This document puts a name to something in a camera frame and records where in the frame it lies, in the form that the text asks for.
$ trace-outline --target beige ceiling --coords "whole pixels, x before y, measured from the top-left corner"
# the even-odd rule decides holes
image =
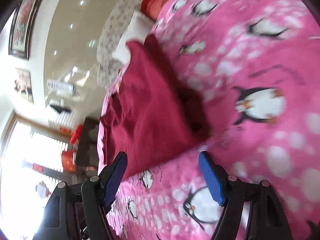
[[[44,94],[48,95],[47,79],[63,80],[68,71],[77,66],[82,74],[71,77],[70,83],[75,83],[90,71],[90,77],[82,87],[86,98],[72,104],[86,115],[99,117],[105,90],[96,83],[97,44],[105,21],[118,0],[83,1],[82,6],[81,0],[60,0],[57,5],[45,49]]]

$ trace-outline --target white wall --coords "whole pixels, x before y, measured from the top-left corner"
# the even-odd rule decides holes
[[[0,91],[9,100],[9,105],[12,104],[17,114],[46,126],[48,126],[48,117],[44,100],[44,53],[51,20],[58,2],[59,0],[42,0],[32,31],[29,61],[8,55],[13,15],[0,34]],[[34,104],[24,101],[14,91],[14,68],[30,71]]]

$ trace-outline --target white pillow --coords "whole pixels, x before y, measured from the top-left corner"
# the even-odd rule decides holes
[[[139,11],[135,11],[128,28],[122,35],[116,50],[112,53],[112,57],[127,64],[130,61],[130,50],[125,45],[127,41],[144,42],[155,23],[147,16]]]

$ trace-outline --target photo on wall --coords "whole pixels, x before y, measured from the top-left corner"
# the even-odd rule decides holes
[[[14,90],[24,100],[33,103],[30,71],[15,69]]]
[[[15,10],[10,30],[9,55],[29,60],[32,29],[41,0],[23,0]]]

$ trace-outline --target blue gripper pad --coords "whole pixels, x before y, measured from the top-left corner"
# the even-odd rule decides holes
[[[108,182],[106,183],[106,195],[103,199],[104,206],[109,206],[114,202],[124,172],[127,168],[127,164],[128,157],[126,154],[124,154],[116,164],[112,174],[110,175],[110,178],[108,179]]]
[[[199,167],[213,200],[222,206],[225,202],[222,185],[203,152],[199,155]]]

